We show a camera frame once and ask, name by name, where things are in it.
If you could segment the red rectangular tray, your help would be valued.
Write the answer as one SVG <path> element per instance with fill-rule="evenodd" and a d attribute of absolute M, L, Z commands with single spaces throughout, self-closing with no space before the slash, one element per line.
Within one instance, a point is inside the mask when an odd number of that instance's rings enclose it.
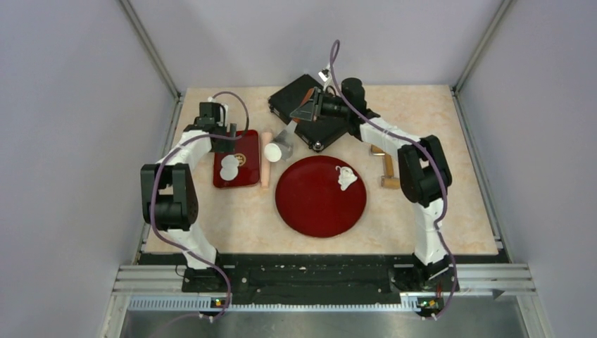
<path fill-rule="evenodd" d="M 221 160 L 233 154 L 239 160 L 237 177 L 226 182 L 219 176 Z M 232 153 L 216 153 L 213 160 L 213 185 L 219 189 L 253 186 L 260 182 L 260 137 L 256 130 L 249 130 L 240 140 L 236 141 Z"/>

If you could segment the round cut dumpling wrapper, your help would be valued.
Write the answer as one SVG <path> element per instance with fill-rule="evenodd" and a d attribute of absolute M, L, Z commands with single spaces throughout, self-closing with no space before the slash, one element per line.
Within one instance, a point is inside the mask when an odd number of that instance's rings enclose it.
<path fill-rule="evenodd" d="M 274 142 L 266 144 L 263 153 L 265 158 L 271 163 L 276 163 L 282 159 L 282 149 L 279 144 Z"/>

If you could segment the white dough ball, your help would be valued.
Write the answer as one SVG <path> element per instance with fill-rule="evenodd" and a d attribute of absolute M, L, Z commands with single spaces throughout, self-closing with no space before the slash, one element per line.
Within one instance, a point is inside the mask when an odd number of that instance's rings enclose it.
<path fill-rule="evenodd" d="M 337 182 L 340 186 L 340 190 L 343 192 L 358 180 L 358 176 L 354 173 L 353 169 L 348 166 L 337 165 L 335 169 L 339 172 Z"/>

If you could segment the round red tray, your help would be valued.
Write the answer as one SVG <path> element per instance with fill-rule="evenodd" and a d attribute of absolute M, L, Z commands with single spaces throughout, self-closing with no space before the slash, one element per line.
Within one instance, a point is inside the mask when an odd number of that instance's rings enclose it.
<path fill-rule="evenodd" d="M 348 166 L 358 180 L 346 191 L 337 182 L 335 167 Z M 347 162 L 331 156 L 310 156 L 290 165 L 278 179 L 275 205 L 293 230 L 315 238 L 330 238 L 353 228 L 367 205 L 361 175 Z"/>

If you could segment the wooden double-ended roller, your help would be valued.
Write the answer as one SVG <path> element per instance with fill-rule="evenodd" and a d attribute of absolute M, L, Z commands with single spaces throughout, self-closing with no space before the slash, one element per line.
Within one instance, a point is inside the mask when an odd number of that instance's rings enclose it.
<path fill-rule="evenodd" d="M 373 156 L 380 156 L 382 158 L 384 174 L 381 176 L 380 180 L 381 187 L 385 189 L 400 189 L 401 182 L 395 176 L 392 157 L 374 145 L 370 146 L 370 153 Z"/>

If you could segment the metal scraper wooden handle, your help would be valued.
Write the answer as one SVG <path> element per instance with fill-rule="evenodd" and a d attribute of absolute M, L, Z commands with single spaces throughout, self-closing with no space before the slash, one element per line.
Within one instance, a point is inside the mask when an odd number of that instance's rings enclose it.
<path fill-rule="evenodd" d="M 301 102 L 299 107 L 291 114 L 291 121 L 271 141 L 276 144 L 279 144 L 282 149 L 282 159 L 280 161 L 286 161 L 292 157 L 292 154 L 294 152 L 294 143 L 292 142 L 291 138 L 292 135 L 295 133 L 299 121 L 301 120 L 308 120 L 308 92 L 303 98 L 303 101 Z"/>

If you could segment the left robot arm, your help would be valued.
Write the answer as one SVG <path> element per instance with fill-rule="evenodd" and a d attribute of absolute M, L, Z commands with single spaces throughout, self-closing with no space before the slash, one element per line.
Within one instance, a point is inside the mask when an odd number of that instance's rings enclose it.
<path fill-rule="evenodd" d="M 210 152 L 230 150 L 237 126 L 227 122 L 228 107 L 215 101 L 201 102 L 193 123 L 156 163 L 140 170 L 144 220 L 162 242 L 183 254 L 186 265 L 201 270 L 199 282 L 209 291 L 223 287 L 226 273 L 215 265 L 217 249 L 199 225 L 199 198 L 192 172 Z"/>

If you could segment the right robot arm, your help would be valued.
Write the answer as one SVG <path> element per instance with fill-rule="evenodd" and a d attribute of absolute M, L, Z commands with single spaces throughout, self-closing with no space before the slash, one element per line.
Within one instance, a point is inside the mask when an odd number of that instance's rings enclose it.
<path fill-rule="evenodd" d="M 415 136 L 383 119 L 368 107 L 364 86 L 355 77 L 343 80 L 335 94 L 325 88 L 309 89 L 293 116 L 302 113 L 313 122 L 344 120 L 351 136 L 396 159 L 401 191 L 415 215 L 413 282 L 422 290 L 433 289 L 453 262 L 441 233 L 453 178 L 439 138 Z"/>

